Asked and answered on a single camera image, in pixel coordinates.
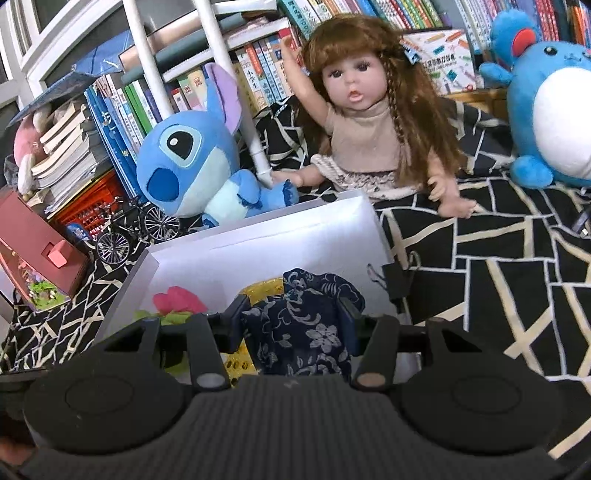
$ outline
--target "long brown hair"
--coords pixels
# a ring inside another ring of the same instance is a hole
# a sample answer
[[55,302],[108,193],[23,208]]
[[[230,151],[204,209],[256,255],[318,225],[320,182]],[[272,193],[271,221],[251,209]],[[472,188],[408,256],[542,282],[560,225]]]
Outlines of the long brown hair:
[[[441,111],[440,98],[429,75],[420,62],[411,64],[407,59],[401,37],[399,31],[380,18],[340,14],[314,30],[302,49],[302,57],[310,80],[327,102],[330,99],[322,81],[323,68],[369,52],[380,59],[388,81],[388,103],[398,141],[408,146],[410,156],[400,162],[398,181],[401,185],[424,184],[431,149],[450,174],[465,165],[465,157],[454,129]],[[303,108],[299,109],[298,120],[306,136],[319,146],[320,153],[330,155],[329,137]]]

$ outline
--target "stuffed animal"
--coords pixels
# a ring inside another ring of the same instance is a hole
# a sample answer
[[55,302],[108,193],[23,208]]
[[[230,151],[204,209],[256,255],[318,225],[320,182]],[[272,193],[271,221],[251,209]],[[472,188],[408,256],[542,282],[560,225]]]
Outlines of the stuffed animal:
[[492,24],[491,49],[503,66],[483,63],[479,69],[485,79],[508,87],[519,154],[511,177],[534,189],[553,180],[591,186],[591,51],[539,39],[527,14],[501,12]]
[[242,108],[232,77],[215,63],[208,75],[207,111],[176,113],[146,136],[138,154],[138,183],[148,200],[169,216],[203,214],[217,226],[298,202],[289,181],[272,189],[239,169],[234,133]]
[[31,194],[33,174],[31,169],[47,156],[41,137],[45,133],[51,105],[45,105],[20,123],[14,138],[14,161],[18,167],[18,193]]

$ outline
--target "open white box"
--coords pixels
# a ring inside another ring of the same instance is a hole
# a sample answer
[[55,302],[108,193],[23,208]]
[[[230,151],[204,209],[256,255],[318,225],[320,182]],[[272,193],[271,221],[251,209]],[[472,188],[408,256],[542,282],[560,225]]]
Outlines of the open white box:
[[381,272],[392,254],[377,215],[361,192],[337,201],[300,203],[227,226],[202,230],[147,248],[125,280],[96,342],[133,322],[134,311],[154,312],[154,294],[171,286],[195,293],[208,309],[224,311],[244,287],[293,268],[335,273],[365,297],[366,314],[395,314],[368,265]]

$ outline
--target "pink dollhouse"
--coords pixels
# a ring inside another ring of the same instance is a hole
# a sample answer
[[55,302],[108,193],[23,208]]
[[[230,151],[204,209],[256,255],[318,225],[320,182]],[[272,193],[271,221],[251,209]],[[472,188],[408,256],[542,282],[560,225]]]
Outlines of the pink dollhouse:
[[36,312],[76,292],[87,258],[8,187],[0,190],[0,264]]

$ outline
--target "round black cover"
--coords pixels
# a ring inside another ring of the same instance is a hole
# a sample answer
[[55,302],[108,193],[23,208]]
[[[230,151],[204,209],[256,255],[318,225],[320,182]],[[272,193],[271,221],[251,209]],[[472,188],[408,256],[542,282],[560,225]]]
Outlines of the round black cover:
[[24,401],[38,444],[70,453],[120,452],[161,435],[183,410],[182,386],[139,355],[81,356],[31,386]]
[[544,446],[561,401],[544,377],[502,355],[454,353],[401,386],[401,411],[423,436],[479,455]]

